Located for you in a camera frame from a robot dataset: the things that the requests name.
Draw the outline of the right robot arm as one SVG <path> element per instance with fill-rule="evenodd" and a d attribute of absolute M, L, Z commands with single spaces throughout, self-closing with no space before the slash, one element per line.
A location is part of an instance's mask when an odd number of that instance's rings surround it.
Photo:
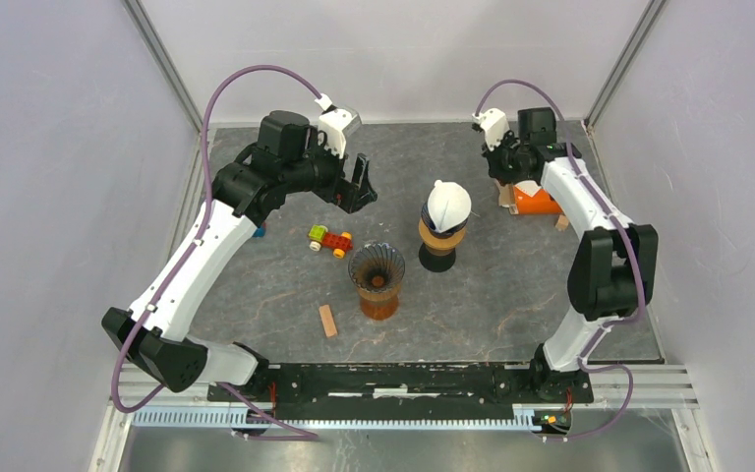
<path fill-rule="evenodd" d="M 654 290 L 658 233 L 650 224 L 634 223 L 610 201 L 573 143 L 559 140 L 551 108 L 519 111 L 517 130 L 497 108 L 476 113 L 473 121 L 485 138 L 490 176 L 501 184 L 538 184 L 579 239 L 567 277 L 569 310 L 539 349 L 544 365 L 528 376 L 531 393 L 553 401 L 567 390 L 565 372 L 583 369 L 615 325 L 643 315 Z"/>

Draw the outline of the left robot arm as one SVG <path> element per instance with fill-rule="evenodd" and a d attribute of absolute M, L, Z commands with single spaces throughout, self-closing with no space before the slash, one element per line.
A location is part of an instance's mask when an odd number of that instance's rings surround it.
<path fill-rule="evenodd" d="M 246 400 L 267 393 L 269 374 L 252 350 L 195 340 L 192 320 L 226 264 L 288 195 L 312 193 L 347 213 L 376 200 L 363 154 L 351 175 L 344 170 L 347 140 L 360 124 L 357 112 L 336 106 L 316 124 L 283 110 L 262 118 L 257 139 L 216 173 L 211 203 L 158 277 L 129 308 L 103 316 L 125 360 L 173 392 L 227 382 Z"/>

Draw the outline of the orange glass carafe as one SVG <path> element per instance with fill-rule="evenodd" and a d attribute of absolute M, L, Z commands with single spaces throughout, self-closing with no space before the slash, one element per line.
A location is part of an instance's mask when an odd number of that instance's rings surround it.
<path fill-rule="evenodd" d="M 360 300 L 360 309 L 369 319 L 374 321 L 384 321 L 391 318 L 397 311 L 399 299 L 391 298 L 382 302 L 373 302 L 366 299 Z"/>

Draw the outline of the clear smoky ribbed dripper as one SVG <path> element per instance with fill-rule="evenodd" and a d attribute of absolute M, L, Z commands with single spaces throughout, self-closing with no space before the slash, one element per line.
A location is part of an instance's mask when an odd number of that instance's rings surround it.
<path fill-rule="evenodd" d="M 382 293 L 401 285 L 405 268 L 405 259 L 398 249 L 385 242 L 375 242 L 353 254 L 348 274 L 356 288 Z"/>

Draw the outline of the light wooden ring holder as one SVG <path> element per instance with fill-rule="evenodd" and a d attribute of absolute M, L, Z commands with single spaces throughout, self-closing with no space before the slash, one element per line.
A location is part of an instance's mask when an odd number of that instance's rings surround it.
<path fill-rule="evenodd" d="M 430 250 L 435 255 L 444 255 L 453 251 L 463 241 L 467 228 L 462 227 L 450 236 L 441 237 L 431 231 L 423 219 L 420 219 L 418 231 L 426 250 Z"/>

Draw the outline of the blue ribbed plastic dripper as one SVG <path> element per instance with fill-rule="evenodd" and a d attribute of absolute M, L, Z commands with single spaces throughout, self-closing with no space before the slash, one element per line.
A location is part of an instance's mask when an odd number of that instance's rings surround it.
<path fill-rule="evenodd" d="M 421 219 L 426 229 L 437 238 L 445 239 L 466 226 L 468 214 L 451 209 L 449 206 L 431 209 L 428 204 L 424 204 L 421 210 Z"/>

